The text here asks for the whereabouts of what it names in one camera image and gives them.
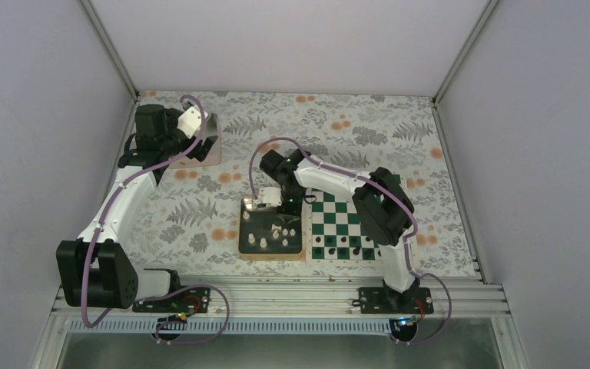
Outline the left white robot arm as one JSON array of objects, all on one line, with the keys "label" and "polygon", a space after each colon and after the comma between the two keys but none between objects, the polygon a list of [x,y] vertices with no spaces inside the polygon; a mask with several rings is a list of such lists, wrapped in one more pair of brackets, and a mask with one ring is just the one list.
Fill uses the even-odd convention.
[{"label": "left white robot arm", "polygon": [[193,103],[183,109],[148,104],[137,108],[134,123],[101,208],[76,239],[62,241],[56,250],[61,286],[72,307],[124,309],[152,297],[160,309],[173,311],[183,301],[170,271],[135,267],[124,246],[164,176],[164,162],[207,158],[220,134],[217,115]]}]

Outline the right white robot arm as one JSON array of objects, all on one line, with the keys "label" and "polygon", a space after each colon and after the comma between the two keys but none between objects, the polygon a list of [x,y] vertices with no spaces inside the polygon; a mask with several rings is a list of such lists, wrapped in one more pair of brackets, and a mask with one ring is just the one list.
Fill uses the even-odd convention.
[{"label": "right white robot arm", "polygon": [[260,170],[279,185],[275,206],[281,214],[300,215],[309,188],[353,204],[361,229],[381,250],[387,307],[403,313],[413,306],[419,277],[410,266],[404,231],[416,230],[414,206],[393,173],[381,167],[353,171],[324,163],[307,151],[284,157],[274,150],[261,158]]}]

